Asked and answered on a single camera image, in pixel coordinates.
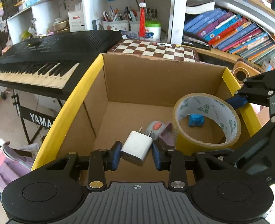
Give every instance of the red book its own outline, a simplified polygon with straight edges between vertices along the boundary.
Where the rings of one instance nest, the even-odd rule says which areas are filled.
[[[219,35],[215,36],[213,39],[211,39],[208,44],[211,46],[212,44],[214,44],[217,40],[223,38],[225,35],[227,35],[228,33],[232,32],[233,30],[235,30],[236,28],[238,28],[239,26],[241,26],[242,24],[244,24],[245,22],[247,22],[246,18],[242,18],[241,20],[235,22],[232,26],[228,27],[226,30],[222,31]]]
[[[238,41],[234,42],[233,44],[230,44],[227,47],[223,48],[222,51],[226,51],[226,50],[234,47],[235,45],[238,45],[238,44],[240,44],[240,43],[242,43],[242,42],[244,42],[244,41],[252,38],[253,36],[256,36],[256,35],[260,34],[261,32],[262,32],[262,30],[259,29],[259,28],[257,28],[254,31],[252,31],[251,33],[243,36],[240,40],[238,40]]]

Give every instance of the electronic keyboard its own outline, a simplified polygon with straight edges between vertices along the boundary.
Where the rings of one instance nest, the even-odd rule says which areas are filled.
[[[96,57],[121,39],[92,30],[15,44],[0,57],[0,86],[66,100]]]

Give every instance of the packing tape roll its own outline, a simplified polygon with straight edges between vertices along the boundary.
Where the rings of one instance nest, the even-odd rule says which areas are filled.
[[[225,142],[212,144],[196,140],[183,131],[179,121],[190,114],[200,114],[214,120],[223,130]],[[182,97],[173,109],[173,131],[176,149],[185,155],[199,151],[230,148],[240,137],[241,122],[227,102],[206,93],[191,93]]]

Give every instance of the green container lid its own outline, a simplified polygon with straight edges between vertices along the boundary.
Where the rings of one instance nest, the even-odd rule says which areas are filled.
[[[145,27],[152,27],[152,28],[159,28],[159,27],[161,27],[161,24],[160,24],[160,22],[158,22],[158,21],[146,20],[146,21],[144,22],[144,26],[145,26]]]

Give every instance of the cardboard box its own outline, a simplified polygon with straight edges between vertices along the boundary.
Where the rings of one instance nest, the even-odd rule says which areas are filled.
[[[83,156],[96,149],[110,149],[116,141],[124,143],[131,131],[143,127],[144,132],[154,120],[171,122],[173,107],[184,95],[207,93],[227,99],[239,88],[224,66],[135,55],[99,55],[56,117],[32,169],[71,151]],[[237,113],[241,136],[233,148],[261,128],[250,104]],[[206,126],[191,127],[190,133],[198,140],[219,142],[223,132],[215,132],[213,123],[207,120]],[[168,175],[168,171],[155,169],[150,152],[143,167],[121,159],[116,171],[106,172],[106,180],[167,181]],[[188,179],[194,183],[192,170],[188,170]]]
[[[85,19],[83,17],[83,10],[76,12],[68,12],[70,32],[85,31]]]

